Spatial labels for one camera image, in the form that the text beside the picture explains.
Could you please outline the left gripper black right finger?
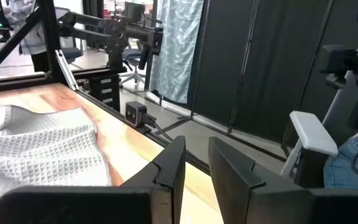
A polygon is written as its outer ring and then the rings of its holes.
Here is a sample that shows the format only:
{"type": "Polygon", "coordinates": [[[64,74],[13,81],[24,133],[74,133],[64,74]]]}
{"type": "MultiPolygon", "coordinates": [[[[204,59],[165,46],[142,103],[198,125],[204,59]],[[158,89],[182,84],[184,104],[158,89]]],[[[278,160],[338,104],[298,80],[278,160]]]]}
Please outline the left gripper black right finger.
{"type": "Polygon", "coordinates": [[[358,224],[358,190],[300,187],[214,136],[208,157],[224,224],[358,224]]]}

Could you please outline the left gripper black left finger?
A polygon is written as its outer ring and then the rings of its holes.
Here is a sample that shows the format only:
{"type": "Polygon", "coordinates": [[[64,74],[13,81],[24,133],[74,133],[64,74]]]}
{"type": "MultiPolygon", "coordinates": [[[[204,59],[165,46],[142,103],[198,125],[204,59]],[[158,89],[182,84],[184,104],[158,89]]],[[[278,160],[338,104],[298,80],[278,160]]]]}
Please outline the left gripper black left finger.
{"type": "Polygon", "coordinates": [[[25,186],[0,198],[0,224],[179,224],[184,136],[118,187],[25,186]]]}

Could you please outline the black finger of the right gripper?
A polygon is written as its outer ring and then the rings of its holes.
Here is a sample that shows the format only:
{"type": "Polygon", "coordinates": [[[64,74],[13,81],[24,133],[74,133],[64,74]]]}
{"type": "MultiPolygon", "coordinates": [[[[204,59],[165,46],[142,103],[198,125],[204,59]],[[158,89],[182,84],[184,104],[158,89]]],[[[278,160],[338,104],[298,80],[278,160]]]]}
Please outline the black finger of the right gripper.
{"type": "Polygon", "coordinates": [[[140,54],[139,64],[138,64],[138,68],[140,70],[143,70],[145,68],[149,53],[150,53],[150,47],[148,45],[143,45],[143,48],[142,48],[142,51],[140,54]]]}

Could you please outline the grey waffle microfiber towel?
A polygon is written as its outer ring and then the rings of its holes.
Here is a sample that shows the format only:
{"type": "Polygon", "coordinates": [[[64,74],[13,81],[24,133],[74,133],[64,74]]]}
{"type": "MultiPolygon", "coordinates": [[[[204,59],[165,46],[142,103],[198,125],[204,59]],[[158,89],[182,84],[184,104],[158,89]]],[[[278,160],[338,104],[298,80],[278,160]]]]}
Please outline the grey waffle microfiber towel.
{"type": "Polygon", "coordinates": [[[0,106],[0,197],[25,185],[111,186],[98,129],[82,108],[0,106]]]}

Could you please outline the blue office chair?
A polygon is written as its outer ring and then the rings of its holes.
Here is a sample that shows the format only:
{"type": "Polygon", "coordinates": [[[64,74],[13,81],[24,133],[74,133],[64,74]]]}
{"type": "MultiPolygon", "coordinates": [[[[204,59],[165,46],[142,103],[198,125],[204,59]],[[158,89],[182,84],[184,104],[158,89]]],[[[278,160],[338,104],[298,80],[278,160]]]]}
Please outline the blue office chair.
{"type": "Polygon", "coordinates": [[[121,89],[123,89],[123,84],[130,80],[134,80],[135,83],[145,83],[145,75],[138,72],[140,55],[142,53],[143,46],[139,40],[136,40],[136,44],[136,49],[132,49],[129,45],[128,48],[123,52],[122,56],[124,63],[132,73],[120,75],[119,88],[121,89]]]}
{"type": "MultiPolygon", "coordinates": [[[[55,12],[57,19],[59,19],[70,12],[70,10],[68,8],[56,7],[55,12]]],[[[74,37],[60,37],[60,45],[68,64],[73,63],[76,58],[83,55],[83,44],[80,41],[80,47],[78,48],[74,37]]]]}

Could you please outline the light blue patterned curtain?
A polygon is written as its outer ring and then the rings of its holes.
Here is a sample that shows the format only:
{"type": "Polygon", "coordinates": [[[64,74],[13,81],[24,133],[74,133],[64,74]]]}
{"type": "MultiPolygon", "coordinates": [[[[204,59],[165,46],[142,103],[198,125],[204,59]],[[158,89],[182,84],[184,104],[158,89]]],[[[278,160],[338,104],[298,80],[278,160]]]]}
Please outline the light blue patterned curtain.
{"type": "Polygon", "coordinates": [[[158,0],[163,40],[160,55],[152,62],[149,89],[176,103],[188,102],[203,4],[204,0],[158,0]]]}

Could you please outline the black monitor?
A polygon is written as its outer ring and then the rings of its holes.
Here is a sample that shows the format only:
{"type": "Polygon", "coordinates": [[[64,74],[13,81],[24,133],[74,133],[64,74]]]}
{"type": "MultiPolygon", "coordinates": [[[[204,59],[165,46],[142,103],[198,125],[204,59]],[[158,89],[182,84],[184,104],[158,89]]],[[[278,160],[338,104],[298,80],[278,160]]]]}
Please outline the black monitor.
{"type": "Polygon", "coordinates": [[[129,22],[139,23],[142,21],[142,16],[145,11],[143,4],[137,4],[134,2],[125,2],[123,16],[127,18],[129,22]]]}

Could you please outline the black drawer cabinet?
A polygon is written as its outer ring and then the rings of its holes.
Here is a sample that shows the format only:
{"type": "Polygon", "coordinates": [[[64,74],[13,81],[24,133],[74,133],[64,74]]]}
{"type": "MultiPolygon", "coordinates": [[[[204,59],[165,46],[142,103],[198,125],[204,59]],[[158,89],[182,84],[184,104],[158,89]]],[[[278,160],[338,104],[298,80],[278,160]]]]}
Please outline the black drawer cabinet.
{"type": "Polygon", "coordinates": [[[89,80],[91,96],[120,112],[119,75],[106,75],[89,80]]]}

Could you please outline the black partition panel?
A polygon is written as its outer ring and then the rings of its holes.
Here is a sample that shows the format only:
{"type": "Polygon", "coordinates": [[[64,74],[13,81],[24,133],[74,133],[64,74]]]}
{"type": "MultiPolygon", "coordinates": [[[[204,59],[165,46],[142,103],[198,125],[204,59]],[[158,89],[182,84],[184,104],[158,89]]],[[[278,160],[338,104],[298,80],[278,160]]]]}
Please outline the black partition panel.
{"type": "Polygon", "coordinates": [[[329,0],[260,0],[236,99],[236,130],[280,142],[329,0]]]}
{"type": "Polygon", "coordinates": [[[289,0],[280,15],[286,40],[280,56],[277,84],[284,99],[280,147],[286,151],[296,141],[289,113],[300,110],[323,119],[336,91],[320,72],[326,56],[324,45],[358,46],[358,0],[289,0]]]}
{"type": "Polygon", "coordinates": [[[195,113],[228,126],[255,0],[210,0],[195,113]]]}

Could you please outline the person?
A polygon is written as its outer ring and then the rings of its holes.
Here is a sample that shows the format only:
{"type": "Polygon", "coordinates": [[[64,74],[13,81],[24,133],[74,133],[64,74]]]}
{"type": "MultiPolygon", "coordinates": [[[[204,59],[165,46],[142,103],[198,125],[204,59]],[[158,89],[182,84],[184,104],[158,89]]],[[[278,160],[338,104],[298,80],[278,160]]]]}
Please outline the person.
{"type": "Polygon", "coordinates": [[[325,189],[358,189],[358,174],[351,167],[358,153],[358,133],[338,148],[336,156],[329,156],[323,169],[325,189]]]}
{"type": "MultiPolygon", "coordinates": [[[[37,0],[7,0],[4,14],[11,27],[17,31],[37,7],[37,0]]],[[[41,22],[37,23],[21,40],[19,53],[31,56],[35,72],[47,73],[49,71],[47,48],[41,22]]]]}

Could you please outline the black device with green light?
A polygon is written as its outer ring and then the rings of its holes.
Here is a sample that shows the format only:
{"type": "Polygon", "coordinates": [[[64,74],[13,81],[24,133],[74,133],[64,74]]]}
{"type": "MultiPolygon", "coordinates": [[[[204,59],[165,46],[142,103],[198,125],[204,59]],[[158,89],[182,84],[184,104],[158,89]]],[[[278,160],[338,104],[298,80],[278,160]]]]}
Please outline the black device with green light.
{"type": "Polygon", "coordinates": [[[324,45],[319,72],[325,84],[336,90],[323,125],[331,131],[358,130],[358,48],[324,45]]]}

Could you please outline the silver aluminium bracket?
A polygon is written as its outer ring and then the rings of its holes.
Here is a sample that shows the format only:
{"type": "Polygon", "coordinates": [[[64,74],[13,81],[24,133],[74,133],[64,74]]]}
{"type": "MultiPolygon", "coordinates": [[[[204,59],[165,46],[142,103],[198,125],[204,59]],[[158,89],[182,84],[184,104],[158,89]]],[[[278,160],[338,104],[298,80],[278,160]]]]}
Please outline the silver aluminium bracket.
{"type": "Polygon", "coordinates": [[[55,51],[57,62],[62,70],[63,76],[65,77],[65,80],[67,81],[68,87],[73,90],[77,91],[79,90],[78,84],[75,80],[75,77],[73,73],[71,72],[67,60],[61,50],[55,51]]]}

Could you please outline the black aluminium rig frame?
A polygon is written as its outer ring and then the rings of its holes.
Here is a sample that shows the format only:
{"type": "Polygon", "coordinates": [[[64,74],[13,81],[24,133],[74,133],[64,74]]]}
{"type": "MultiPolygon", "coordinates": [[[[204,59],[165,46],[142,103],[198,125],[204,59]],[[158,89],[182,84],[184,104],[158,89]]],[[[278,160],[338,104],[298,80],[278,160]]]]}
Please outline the black aluminium rig frame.
{"type": "MultiPolygon", "coordinates": [[[[0,49],[0,64],[5,60],[5,58],[14,50],[14,48],[19,45],[22,38],[24,38],[28,32],[34,28],[34,26],[42,22],[45,38],[46,38],[46,47],[47,47],[47,57],[48,57],[48,65],[49,65],[49,73],[51,75],[31,75],[28,77],[18,77],[18,78],[5,78],[0,80],[0,91],[7,91],[7,90],[15,90],[25,87],[32,87],[32,86],[39,86],[39,85],[46,85],[51,83],[61,83],[65,86],[67,85],[67,81],[63,76],[62,70],[58,65],[57,58],[55,51],[61,50],[60,44],[58,42],[58,24],[57,19],[55,16],[54,4],[52,1],[40,1],[40,8],[37,8],[35,12],[33,12],[26,22],[18,29],[18,31],[6,41],[6,43],[0,49]]],[[[89,78],[87,76],[96,76],[93,75],[94,73],[103,73],[101,69],[99,70],[89,70],[88,72],[74,72],[75,76],[83,76],[79,79],[89,78]]],[[[97,106],[99,109],[104,110],[105,112],[109,113],[111,116],[115,117],[116,119],[120,120],[122,123],[130,125],[124,118],[123,114],[120,112],[115,111],[111,108],[108,108],[105,104],[101,101],[97,100],[95,97],[87,95],[85,92],[77,90],[74,91],[83,98],[87,99],[91,102],[92,106],[97,106]]],[[[159,135],[153,133],[152,131],[146,131],[146,128],[133,128],[137,132],[143,134],[145,137],[149,138],[153,142],[156,142],[162,147],[167,147],[171,140],[166,140],[161,138],[159,135]]],[[[199,160],[194,156],[190,151],[186,150],[186,162],[191,164],[193,167],[199,169],[200,171],[204,172],[206,175],[210,175],[209,165],[207,163],[199,160]]]]}

